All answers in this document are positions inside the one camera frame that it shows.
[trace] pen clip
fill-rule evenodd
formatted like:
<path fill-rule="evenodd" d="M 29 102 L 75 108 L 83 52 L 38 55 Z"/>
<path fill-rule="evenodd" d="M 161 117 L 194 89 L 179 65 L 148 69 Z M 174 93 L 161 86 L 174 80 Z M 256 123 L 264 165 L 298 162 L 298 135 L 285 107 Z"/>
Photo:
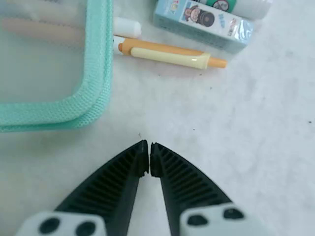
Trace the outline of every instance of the pen clip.
<path fill-rule="evenodd" d="M 198 56 L 187 56 L 175 53 L 159 52 L 145 48 L 132 48 L 130 53 L 136 58 L 162 61 L 198 69 L 207 69 L 210 58 L 209 53 L 202 53 Z"/>

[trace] cartoon character sticker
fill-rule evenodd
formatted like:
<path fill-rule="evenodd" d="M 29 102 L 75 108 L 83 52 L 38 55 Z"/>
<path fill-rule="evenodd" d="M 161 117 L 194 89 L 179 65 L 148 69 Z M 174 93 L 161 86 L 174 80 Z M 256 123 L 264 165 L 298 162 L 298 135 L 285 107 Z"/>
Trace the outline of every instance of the cartoon character sticker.
<path fill-rule="evenodd" d="M 204 11 L 198 7 L 198 5 L 192 6 L 189 8 L 190 5 L 187 5 L 187 8 L 184 12 L 184 17 L 186 21 L 193 21 L 197 24 L 201 24 L 205 27 L 210 27 L 213 25 L 215 21 L 215 16 L 211 12 Z"/>
<path fill-rule="evenodd" d="M 226 0 L 218 0 L 213 4 L 212 7 L 222 10 L 222 11 L 228 11 L 229 4 Z"/>

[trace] marker cap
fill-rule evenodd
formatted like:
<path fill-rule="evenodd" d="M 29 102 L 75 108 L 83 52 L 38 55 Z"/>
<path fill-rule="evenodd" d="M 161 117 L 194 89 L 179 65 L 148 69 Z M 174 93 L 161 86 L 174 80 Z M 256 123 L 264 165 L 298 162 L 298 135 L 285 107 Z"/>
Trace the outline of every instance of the marker cap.
<path fill-rule="evenodd" d="M 114 35 L 127 38 L 138 38 L 141 35 L 141 25 L 137 21 L 115 17 Z"/>

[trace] beige pencil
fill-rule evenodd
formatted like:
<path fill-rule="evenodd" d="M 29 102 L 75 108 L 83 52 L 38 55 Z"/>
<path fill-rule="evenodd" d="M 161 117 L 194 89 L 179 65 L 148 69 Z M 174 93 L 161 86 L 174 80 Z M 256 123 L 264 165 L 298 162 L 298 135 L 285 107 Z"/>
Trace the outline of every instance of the beige pencil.
<path fill-rule="evenodd" d="M 2 18 L 2 28 L 22 36 L 42 39 L 51 43 L 83 47 L 84 31 L 69 26 L 59 26 L 20 18 Z"/>

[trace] white handle part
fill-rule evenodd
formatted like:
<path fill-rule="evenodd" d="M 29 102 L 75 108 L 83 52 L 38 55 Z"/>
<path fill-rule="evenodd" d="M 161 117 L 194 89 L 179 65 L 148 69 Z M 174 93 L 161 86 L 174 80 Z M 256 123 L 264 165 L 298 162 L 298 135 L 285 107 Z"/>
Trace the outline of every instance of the white handle part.
<path fill-rule="evenodd" d="M 233 203 L 192 208 L 180 218 L 180 236 L 270 236 L 258 220 Z"/>
<path fill-rule="evenodd" d="M 207 69 L 210 58 L 209 53 L 199 56 L 187 56 L 174 53 L 165 53 L 144 48 L 132 48 L 131 55 L 136 58 L 156 60 L 176 65 L 183 65 L 197 69 Z"/>
<path fill-rule="evenodd" d="M 90 214 L 41 212 L 27 219 L 15 236 L 77 235 L 107 236 L 103 219 Z"/>

